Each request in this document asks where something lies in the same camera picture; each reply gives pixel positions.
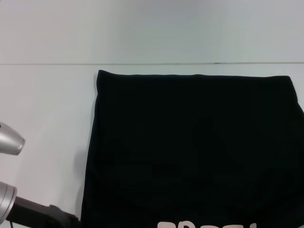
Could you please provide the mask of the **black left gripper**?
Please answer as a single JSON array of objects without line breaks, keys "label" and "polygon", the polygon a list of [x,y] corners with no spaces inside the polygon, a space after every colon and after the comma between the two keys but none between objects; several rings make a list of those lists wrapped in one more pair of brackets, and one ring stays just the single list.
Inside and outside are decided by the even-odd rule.
[{"label": "black left gripper", "polygon": [[16,197],[6,220],[29,228],[81,228],[81,221],[60,208]]}]

